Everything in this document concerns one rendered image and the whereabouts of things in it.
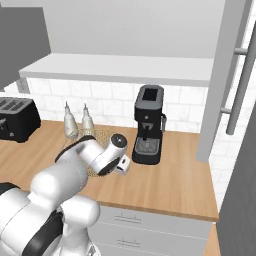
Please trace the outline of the grey tall cabinet door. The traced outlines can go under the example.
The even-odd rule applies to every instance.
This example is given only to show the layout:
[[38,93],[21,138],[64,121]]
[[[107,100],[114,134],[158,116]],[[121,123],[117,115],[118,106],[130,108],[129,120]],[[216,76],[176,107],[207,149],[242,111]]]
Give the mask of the grey tall cabinet door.
[[243,40],[254,0],[225,0],[211,79],[208,87],[203,121],[198,140],[196,160],[207,162],[218,131],[222,108],[234,80]]

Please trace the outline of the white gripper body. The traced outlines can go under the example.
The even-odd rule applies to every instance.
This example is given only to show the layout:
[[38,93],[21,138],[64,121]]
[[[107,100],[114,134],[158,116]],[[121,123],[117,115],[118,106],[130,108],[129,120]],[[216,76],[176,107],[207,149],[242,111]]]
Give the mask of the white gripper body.
[[119,175],[126,175],[128,173],[129,166],[117,166],[115,169],[115,172],[117,172]]

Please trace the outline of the white wall cabinet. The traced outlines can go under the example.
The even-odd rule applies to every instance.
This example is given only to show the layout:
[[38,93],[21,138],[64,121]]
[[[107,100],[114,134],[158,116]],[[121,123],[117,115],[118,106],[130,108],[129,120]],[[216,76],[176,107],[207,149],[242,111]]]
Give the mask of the white wall cabinet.
[[25,77],[207,87],[225,0],[40,0],[51,53]]

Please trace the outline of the pale glass dispenser bottle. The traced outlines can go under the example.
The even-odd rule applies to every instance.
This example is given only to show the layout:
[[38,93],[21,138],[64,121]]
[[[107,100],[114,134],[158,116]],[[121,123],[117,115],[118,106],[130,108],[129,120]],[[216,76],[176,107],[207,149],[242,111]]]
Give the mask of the pale glass dispenser bottle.
[[93,120],[89,114],[87,106],[84,106],[83,108],[82,130],[85,135],[95,135]]
[[67,139],[74,140],[78,137],[78,126],[68,105],[65,105],[64,132]]

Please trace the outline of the woven wicker basket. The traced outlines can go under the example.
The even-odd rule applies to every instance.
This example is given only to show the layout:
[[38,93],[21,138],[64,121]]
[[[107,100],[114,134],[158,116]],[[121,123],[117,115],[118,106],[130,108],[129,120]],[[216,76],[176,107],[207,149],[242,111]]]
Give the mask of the woven wicker basket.
[[79,129],[78,137],[74,140],[66,139],[62,148],[65,149],[66,147],[70,146],[71,144],[77,142],[84,135],[94,135],[97,142],[103,148],[106,148],[110,137],[113,135],[113,132],[109,131],[109,130],[102,130],[102,129],[95,129],[94,131],[91,131],[90,129]]

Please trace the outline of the dark grey fridge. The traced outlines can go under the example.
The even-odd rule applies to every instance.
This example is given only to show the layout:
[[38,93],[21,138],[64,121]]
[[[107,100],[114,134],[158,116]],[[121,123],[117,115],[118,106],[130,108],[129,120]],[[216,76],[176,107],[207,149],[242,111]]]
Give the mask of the dark grey fridge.
[[221,256],[256,256],[256,103],[221,206]]

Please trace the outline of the black coffee machine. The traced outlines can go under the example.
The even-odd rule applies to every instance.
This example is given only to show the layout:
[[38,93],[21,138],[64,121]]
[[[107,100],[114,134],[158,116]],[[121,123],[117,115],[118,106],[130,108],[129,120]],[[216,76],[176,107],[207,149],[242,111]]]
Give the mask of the black coffee machine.
[[138,131],[132,152],[135,163],[156,165],[160,162],[166,115],[162,112],[164,89],[143,85],[134,104]]

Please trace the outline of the white wall socket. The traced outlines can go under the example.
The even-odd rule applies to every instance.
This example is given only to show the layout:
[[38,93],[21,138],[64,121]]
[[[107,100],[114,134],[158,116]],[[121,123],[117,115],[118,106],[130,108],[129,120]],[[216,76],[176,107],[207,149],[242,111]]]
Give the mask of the white wall socket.
[[28,82],[27,82],[26,78],[20,78],[19,80],[17,80],[16,85],[17,85],[18,91],[20,93],[24,93],[24,94],[30,93]]

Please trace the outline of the grey range hood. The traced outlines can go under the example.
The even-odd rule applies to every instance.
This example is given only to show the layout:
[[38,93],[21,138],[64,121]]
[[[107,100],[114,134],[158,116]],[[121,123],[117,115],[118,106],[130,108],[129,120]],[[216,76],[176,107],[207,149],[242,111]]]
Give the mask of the grey range hood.
[[0,90],[50,53],[42,8],[0,7]]

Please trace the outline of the black toaster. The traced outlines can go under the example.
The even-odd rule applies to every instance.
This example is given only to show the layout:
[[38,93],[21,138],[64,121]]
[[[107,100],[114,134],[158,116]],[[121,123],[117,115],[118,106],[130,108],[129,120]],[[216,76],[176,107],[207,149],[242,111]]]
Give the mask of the black toaster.
[[40,126],[33,99],[0,97],[0,139],[23,143]]

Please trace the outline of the white drawer front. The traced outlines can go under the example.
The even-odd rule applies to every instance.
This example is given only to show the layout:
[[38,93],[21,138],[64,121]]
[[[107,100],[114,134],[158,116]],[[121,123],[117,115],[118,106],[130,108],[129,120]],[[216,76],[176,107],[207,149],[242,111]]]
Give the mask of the white drawer front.
[[[134,216],[141,219],[141,223],[131,223],[115,220],[117,215]],[[208,221],[189,219],[176,216],[134,211],[114,207],[101,207],[99,223],[123,225],[126,227],[160,231],[191,238],[207,239],[212,223]]]
[[205,239],[97,223],[89,235],[102,256],[203,256]]

